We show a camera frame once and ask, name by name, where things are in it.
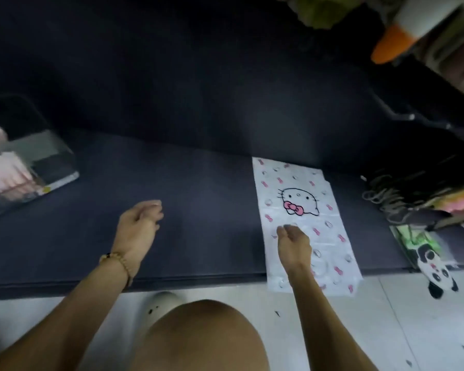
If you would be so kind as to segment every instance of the orange cap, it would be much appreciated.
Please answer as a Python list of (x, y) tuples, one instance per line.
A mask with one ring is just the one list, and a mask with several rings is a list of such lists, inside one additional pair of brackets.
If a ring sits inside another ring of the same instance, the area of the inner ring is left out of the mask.
[(417, 41), (414, 36), (403, 30), (398, 24), (392, 24), (384, 36), (377, 43), (371, 60), (375, 64), (384, 64), (392, 61), (398, 55), (404, 53)]

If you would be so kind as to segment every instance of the hello kitty bag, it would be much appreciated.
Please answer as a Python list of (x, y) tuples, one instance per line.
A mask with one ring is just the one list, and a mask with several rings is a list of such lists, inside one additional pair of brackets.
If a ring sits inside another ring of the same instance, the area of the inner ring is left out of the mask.
[(268, 288), (292, 292), (278, 258), (277, 227), (291, 224), (310, 238), (311, 270), (327, 296), (353, 296), (361, 272), (329, 182), (320, 169), (253, 157)]

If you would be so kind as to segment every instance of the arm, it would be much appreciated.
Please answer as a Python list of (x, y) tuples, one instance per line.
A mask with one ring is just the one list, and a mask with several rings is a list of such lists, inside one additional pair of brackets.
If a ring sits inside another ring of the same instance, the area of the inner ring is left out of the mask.
[[(142, 202), (120, 217), (112, 252), (134, 276), (163, 218), (160, 201)], [(120, 261), (105, 259), (38, 325), (0, 354), (0, 371), (74, 370), (128, 281)]]
[(309, 238), (297, 226), (279, 226), (278, 255), (301, 320), (311, 370), (377, 370), (340, 322), (311, 274)]

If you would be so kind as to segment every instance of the bracelet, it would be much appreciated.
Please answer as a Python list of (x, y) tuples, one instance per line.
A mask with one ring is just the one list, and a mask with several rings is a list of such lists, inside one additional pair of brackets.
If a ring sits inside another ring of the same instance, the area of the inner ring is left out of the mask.
[(127, 272), (127, 277), (128, 277), (126, 288), (131, 286), (132, 285), (132, 280), (134, 279), (134, 277), (133, 277), (129, 267), (127, 267), (127, 260), (125, 260), (125, 258), (120, 253), (112, 252), (112, 253), (102, 255), (100, 257), (99, 264), (101, 264), (101, 262), (103, 262), (105, 259), (116, 259), (116, 260), (118, 260), (120, 262), (120, 264), (122, 264), (122, 266), (124, 267), (124, 269)]

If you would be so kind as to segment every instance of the pink bow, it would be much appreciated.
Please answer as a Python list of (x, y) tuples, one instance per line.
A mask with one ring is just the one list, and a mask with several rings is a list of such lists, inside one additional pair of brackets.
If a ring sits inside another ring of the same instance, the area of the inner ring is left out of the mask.
[(301, 206), (297, 206), (295, 204), (292, 204), (288, 200), (284, 202), (284, 208), (286, 210), (292, 210), (292, 211), (296, 212), (296, 214), (298, 216), (302, 216), (302, 214), (304, 213), (304, 208), (302, 208)]

